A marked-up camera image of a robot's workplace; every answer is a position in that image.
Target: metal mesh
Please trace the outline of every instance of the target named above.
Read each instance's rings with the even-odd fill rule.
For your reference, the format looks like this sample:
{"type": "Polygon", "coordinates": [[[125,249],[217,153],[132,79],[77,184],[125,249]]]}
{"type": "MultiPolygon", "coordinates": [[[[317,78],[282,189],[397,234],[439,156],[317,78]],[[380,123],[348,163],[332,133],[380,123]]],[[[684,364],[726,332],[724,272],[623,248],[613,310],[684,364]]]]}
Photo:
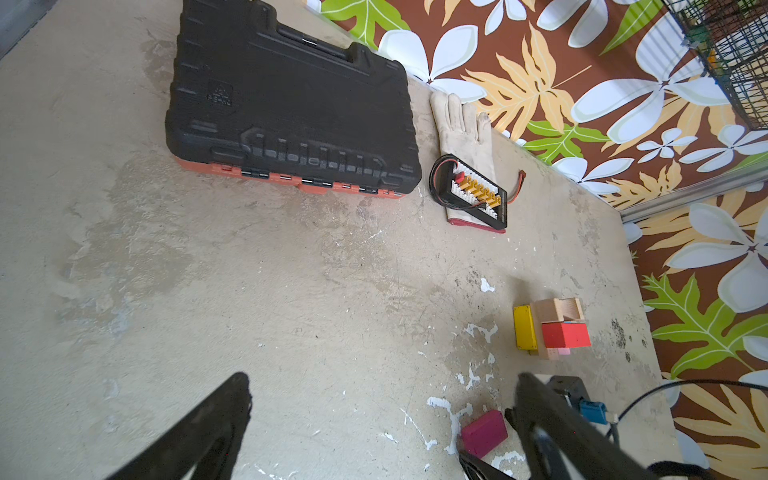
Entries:
{"type": "Polygon", "coordinates": [[[664,0],[750,129],[768,128],[768,0],[664,0]]]}

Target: yellow block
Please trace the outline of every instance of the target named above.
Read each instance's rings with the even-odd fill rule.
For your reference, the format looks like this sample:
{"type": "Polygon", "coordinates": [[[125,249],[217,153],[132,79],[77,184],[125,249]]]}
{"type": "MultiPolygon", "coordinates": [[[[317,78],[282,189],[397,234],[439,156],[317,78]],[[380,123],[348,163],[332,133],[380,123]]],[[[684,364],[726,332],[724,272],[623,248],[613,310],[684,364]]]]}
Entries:
{"type": "Polygon", "coordinates": [[[519,349],[538,350],[530,305],[515,307],[515,336],[518,339],[519,349]]]}

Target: red block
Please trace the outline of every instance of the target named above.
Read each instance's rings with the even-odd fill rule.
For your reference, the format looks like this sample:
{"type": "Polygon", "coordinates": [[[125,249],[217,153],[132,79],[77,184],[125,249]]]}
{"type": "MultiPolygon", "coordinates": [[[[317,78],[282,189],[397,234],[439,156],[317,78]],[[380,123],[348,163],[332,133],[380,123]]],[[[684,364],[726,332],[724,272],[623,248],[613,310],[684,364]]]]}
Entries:
{"type": "Polygon", "coordinates": [[[586,323],[542,323],[541,334],[548,349],[573,349],[592,346],[586,323]]]}
{"type": "Polygon", "coordinates": [[[491,410],[462,429],[464,450],[477,458],[483,458],[508,437],[504,416],[491,410]]]}

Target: beige work glove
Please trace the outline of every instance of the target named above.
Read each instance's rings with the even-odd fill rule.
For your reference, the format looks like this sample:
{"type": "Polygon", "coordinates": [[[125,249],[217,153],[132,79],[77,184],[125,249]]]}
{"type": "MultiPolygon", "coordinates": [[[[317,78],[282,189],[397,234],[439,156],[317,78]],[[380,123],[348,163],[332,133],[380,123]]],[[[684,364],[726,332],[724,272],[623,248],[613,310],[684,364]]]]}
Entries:
{"type": "MultiPolygon", "coordinates": [[[[488,114],[482,112],[477,115],[477,108],[473,104],[462,105],[458,95],[446,95],[441,91],[433,91],[429,103],[435,115],[441,154],[455,155],[496,183],[491,150],[491,119],[488,114]]],[[[445,213],[451,225],[497,231],[466,212],[446,208],[445,213]]]]}

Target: pink block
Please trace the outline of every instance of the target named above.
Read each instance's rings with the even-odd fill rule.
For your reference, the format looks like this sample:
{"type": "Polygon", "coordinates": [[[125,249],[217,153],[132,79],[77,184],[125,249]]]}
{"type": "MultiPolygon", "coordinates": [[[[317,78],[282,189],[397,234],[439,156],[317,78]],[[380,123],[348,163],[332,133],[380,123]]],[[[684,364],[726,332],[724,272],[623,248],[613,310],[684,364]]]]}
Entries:
{"type": "Polygon", "coordinates": [[[483,458],[508,437],[504,416],[491,410],[462,429],[464,450],[477,458],[483,458]]]}

